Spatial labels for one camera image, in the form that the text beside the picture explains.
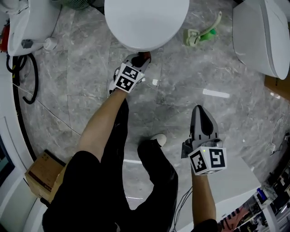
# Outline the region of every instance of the person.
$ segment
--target person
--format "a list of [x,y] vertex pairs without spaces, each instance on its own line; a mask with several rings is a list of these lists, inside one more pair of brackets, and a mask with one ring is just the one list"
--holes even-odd
[[[89,120],[78,152],[67,165],[63,183],[43,215],[45,232],[170,231],[178,175],[161,150],[166,136],[155,135],[141,142],[137,149],[154,188],[145,202],[130,210],[122,182],[129,114],[127,93],[118,88],[112,90]],[[207,176],[195,176],[192,172],[192,183],[193,231],[218,231]]]

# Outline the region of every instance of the white sneaker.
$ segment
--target white sneaker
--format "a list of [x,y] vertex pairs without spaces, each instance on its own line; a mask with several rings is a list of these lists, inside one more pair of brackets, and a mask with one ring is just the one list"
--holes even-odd
[[166,135],[165,134],[156,134],[150,140],[157,140],[160,147],[163,147],[166,143]]

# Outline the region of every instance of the toilet bowl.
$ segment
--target toilet bowl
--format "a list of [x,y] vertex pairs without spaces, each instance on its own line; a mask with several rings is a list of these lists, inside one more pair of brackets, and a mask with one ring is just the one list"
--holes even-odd
[[274,0],[245,0],[235,7],[232,36],[235,53],[245,65],[271,77],[287,77],[288,23]]
[[[20,56],[43,47],[53,33],[60,6],[53,5],[50,0],[1,0],[0,11],[10,18],[8,54]],[[30,48],[21,45],[26,39],[33,41]]]
[[167,43],[180,29],[189,0],[106,0],[113,35],[129,50],[146,52]]

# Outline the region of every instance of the cardboard box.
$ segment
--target cardboard box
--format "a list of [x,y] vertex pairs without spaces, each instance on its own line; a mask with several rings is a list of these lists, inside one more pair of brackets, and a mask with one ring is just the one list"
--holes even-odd
[[31,191],[48,201],[54,182],[64,166],[64,162],[45,150],[25,173]]
[[67,169],[68,163],[62,169],[62,171],[60,172],[60,174],[58,174],[58,177],[56,178],[56,180],[54,182],[54,185],[53,185],[53,188],[51,190],[51,193],[50,193],[50,196],[49,196],[49,200],[48,200],[49,203],[51,203],[53,201],[54,196],[55,196],[56,192],[58,191],[58,188],[63,183],[63,176],[64,176],[64,173],[65,173],[65,170]]
[[288,74],[285,80],[265,76],[264,85],[272,92],[277,93],[281,97],[290,101],[290,74]]

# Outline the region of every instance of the leg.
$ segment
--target leg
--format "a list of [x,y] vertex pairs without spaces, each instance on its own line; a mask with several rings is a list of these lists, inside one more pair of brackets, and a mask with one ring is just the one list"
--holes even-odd
[[116,222],[121,229],[124,221],[128,218],[127,214],[130,212],[122,179],[124,147],[128,133],[128,114],[128,104],[127,101],[124,100],[118,111],[114,127],[101,159],[102,173],[104,174],[104,196],[106,201],[108,201],[107,208],[109,210],[109,215],[114,214],[112,215],[115,220],[114,222]]
[[138,147],[138,155],[154,188],[147,200],[132,213],[135,229],[168,232],[176,208],[177,173],[164,156],[157,140],[144,141]]

